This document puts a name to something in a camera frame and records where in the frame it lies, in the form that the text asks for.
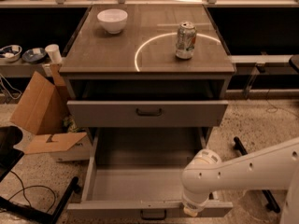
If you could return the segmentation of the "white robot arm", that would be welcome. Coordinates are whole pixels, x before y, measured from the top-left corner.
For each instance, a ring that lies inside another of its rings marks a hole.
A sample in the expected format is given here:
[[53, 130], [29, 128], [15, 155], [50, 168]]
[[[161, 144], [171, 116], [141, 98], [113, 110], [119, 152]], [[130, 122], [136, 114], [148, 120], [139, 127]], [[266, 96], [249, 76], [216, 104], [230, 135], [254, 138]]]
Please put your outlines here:
[[285, 189], [279, 224], [299, 224], [299, 138], [222, 161], [200, 150], [182, 172], [184, 213], [196, 217], [206, 208], [208, 195], [224, 189]]

